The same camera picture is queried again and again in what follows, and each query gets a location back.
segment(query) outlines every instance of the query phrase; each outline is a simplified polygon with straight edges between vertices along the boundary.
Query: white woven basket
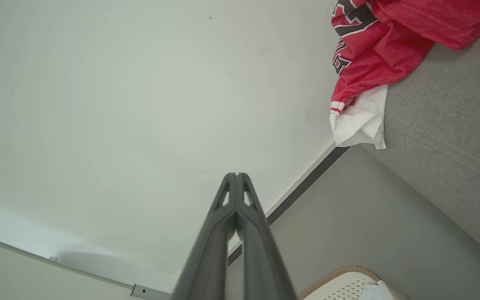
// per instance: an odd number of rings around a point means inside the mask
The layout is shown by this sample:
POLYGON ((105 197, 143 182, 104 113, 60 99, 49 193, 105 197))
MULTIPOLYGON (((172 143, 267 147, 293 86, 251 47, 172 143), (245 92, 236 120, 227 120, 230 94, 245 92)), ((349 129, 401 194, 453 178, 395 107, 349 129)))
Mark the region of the white woven basket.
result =
POLYGON ((360 266, 345 266, 328 273, 297 295, 299 300, 358 300, 365 285, 379 285, 387 299, 405 300, 373 271, 360 266))

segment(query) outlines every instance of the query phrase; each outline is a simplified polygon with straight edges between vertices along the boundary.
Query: white fabric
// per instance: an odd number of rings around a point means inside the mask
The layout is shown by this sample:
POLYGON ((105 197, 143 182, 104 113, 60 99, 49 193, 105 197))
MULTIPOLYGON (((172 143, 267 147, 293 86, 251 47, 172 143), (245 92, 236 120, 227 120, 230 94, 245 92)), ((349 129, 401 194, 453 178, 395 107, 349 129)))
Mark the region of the white fabric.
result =
POLYGON ((355 104, 340 115, 331 114, 330 121, 337 147, 366 143, 385 149, 385 105, 388 85, 381 85, 360 94, 355 104))
POLYGON ((365 285, 358 300, 392 300, 386 289, 379 285, 365 285))

